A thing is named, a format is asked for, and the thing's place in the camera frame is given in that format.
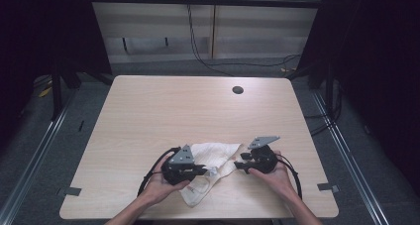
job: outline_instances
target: wire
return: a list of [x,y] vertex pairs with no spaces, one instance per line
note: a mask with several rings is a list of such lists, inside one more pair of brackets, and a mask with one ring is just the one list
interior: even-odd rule
[[[339,111],[339,107],[336,106],[336,108],[334,109],[334,112],[338,112],[338,111]],[[317,114],[317,115],[309,115],[309,116],[303,116],[303,117],[306,119],[313,119],[313,118],[322,118],[326,116],[327,114]]]
[[180,150],[181,148],[180,147],[178,147],[178,148],[171,148],[171,149],[169,149],[169,150],[167,150],[166,152],[164,152],[158,159],[157,159],[157,161],[155,162],[155,164],[152,166],[152,168],[151,168],[151,170],[149,170],[149,172],[148,172],[148,174],[146,174],[146,176],[145,177],[143,177],[143,182],[142,182],[142,184],[140,185],[140,188],[139,188],[139,192],[137,193],[137,196],[139,196],[142,192],[143,192],[143,190],[145,190],[145,187],[146,187],[146,184],[149,182],[149,179],[151,179],[151,177],[152,177],[152,175],[154,175],[154,173],[157,173],[157,172],[154,172],[154,169],[155,169],[155,167],[158,165],[158,163],[164,158],[164,156],[166,156],[168,153],[170,153],[170,152],[174,152],[174,153],[176,153],[176,152],[178,152],[179,150]]
[[341,87],[341,84],[339,84],[339,93],[337,95],[336,99],[336,109],[333,110],[333,117],[330,119],[330,122],[327,125],[323,125],[321,127],[318,127],[311,131],[311,136],[314,137],[322,132],[324,132],[327,128],[333,126],[336,124],[337,120],[340,118],[341,112],[342,112],[342,106],[343,106],[343,88]]
[[309,74],[311,70],[319,63],[319,61],[320,60],[313,61],[309,65],[306,65],[306,67],[298,67],[293,73],[288,75],[286,78],[291,81],[297,77]]
[[279,163],[285,165],[288,169],[290,169],[291,174],[293,175],[294,182],[296,183],[296,189],[297,189],[297,195],[299,195],[300,199],[302,199],[302,186],[300,184],[299,176],[296,170],[294,170],[294,167],[291,165],[291,162],[284,156],[280,154],[276,154],[276,156],[280,156],[282,159],[285,159],[287,161],[284,162],[283,160],[277,160]]
[[212,67],[210,67],[210,65],[208,65],[206,62],[203,61],[203,59],[200,56],[200,53],[198,52],[197,44],[195,42],[194,29],[192,27],[191,6],[187,5],[186,7],[188,9],[188,21],[189,21],[189,33],[190,33],[191,47],[192,47],[192,52],[194,53],[195,58],[210,70],[213,70],[213,71],[216,71],[216,72],[219,72],[219,73],[222,73],[222,74],[226,74],[228,76],[235,76],[235,75],[227,73],[225,71],[212,68]]
[[193,24],[192,24],[192,17],[191,17],[191,6],[187,5],[187,10],[188,10],[188,22],[189,22],[189,32],[190,32],[190,42],[191,42],[191,47],[192,47],[192,52],[194,53],[195,58],[202,63],[204,66],[206,66],[208,69],[219,72],[219,73],[223,73],[229,76],[235,76],[231,73],[222,71],[222,70],[218,70],[215,69],[211,66],[219,66],[219,65],[249,65],[249,66],[259,66],[259,67],[272,67],[272,66],[279,66],[279,65],[283,65],[285,67],[284,70],[284,74],[283,76],[285,76],[287,74],[287,67],[286,67],[286,63],[297,58],[297,57],[301,57],[301,54],[297,54],[297,55],[289,55],[286,56],[282,62],[279,63],[273,63],[273,64],[257,64],[257,63],[243,63],[243,62],[226,62],[226,63],[209,63],[209,62],[204,62],[204,60],[201,58],[200,53],[198,51],[198,47],[195,41],[195,34],[194,34],[194,28],[193,28]]

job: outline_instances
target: metal frame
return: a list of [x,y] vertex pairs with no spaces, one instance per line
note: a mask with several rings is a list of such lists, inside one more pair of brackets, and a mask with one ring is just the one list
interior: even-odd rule
[[62,122],[64,121],[67,109],[72,102],[75,93],[76,90],[72,90],[71,95],[61,110],[61,113],[57,115],[57,118],[54,121],[50,122],[49,128],[44,134],[44,137],[38,145],[38,148],[31,158],[31,161],[29,162],[24,173],[19,178],[15,188],[4,203],[0,212],[1,225],[12,224],[13,220],[15,219],[16,214],[22,205],[22,202],[24,201],[25,196],[32,185],[32,182],[34,181],[35,176],[37,175],[38,170],[40,169],[42,162],[50,149],[53,139],[61,127]]
[[254,6],[317,9],[325,5],[344,5],[345,3],[325,3],[317,0],[86,0],[98,3],[133,3],[133,4],[180,4],[180,5],[218,5],[218,6]]
[[339,127],[335,122],[333,122],[328,116],[328,108],[324,99],[322,98],[319,92],[314,93],[313,95],[316,105],[318,106],[319,111],[326,115],[324,117],[325,123],[331,125],[328,127],[330,134],[336,143],[337,149],[339,150],[344,163],[346,164],[347,169],[349,170],[350,175],[352,176],[353,181],[356,184],[356,187],[359,190],[359,193],[362,196],[362,199],[365,202],[368,212],[370,213],[371,218],[373,219],[374,224],[376,225],[389,225],[389,221],[386,219],[385,213],[383,212],[382,207],[380,206],[379,201],[371,190],[368,182],[366,181],[361,169],[359,168],[358,163],[352,155],[352,151],[346,143],[342,133],[340,132]]

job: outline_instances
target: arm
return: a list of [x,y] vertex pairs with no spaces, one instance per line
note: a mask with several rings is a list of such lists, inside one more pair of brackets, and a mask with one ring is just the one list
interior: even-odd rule
[[270,173],[262,173],[257,169],[249,169],[249,172],[262,179],[278,196],[287,204],[291,213],[296,218],[299,225],[322,224],[321,221],[312,213],[306,204],[300,199],[291,185],[287,168],[277,163],[275,169]]
[[149,207],[157,204],[167,198],[172,192],[183,189],[189,184],[189,181],[183,181],[177,185],[171,185],[164,180],[163,175],[158,173],[161,165],[166,161],[167,157],[163,158],[156,166],[155,173],[149,180],[145,190],[126,208],[118,213],[113,219],[106,224],[133,224],[137,218]]

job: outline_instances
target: white cloth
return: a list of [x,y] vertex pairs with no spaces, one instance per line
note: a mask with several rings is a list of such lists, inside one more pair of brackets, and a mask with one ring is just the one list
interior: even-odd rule
[[180,192],[188,206],[200,203],[213,185],[220,178],[236,169],[229,158],[238,150],[241,144],[204,143],[191,146],[191,153],[196,165],[205,165],[208,171],[198,175]]

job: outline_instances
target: tabletop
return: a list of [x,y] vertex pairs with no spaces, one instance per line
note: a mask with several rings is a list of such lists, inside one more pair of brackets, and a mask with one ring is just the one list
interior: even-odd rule
[[[242,93],[235,93],[239,86]],[[256,136],[280,136],[281,150],[299,173],[303,200],[318,217],[339,210],[287,79],[208,76],[115,78],[60,210],[63,219],[112,218],[136,198],[156,159],[173,147],[198,143],[247,146]],[[195,207],[179,192],[140,219],[292,217],[260,180],[235,170]]]

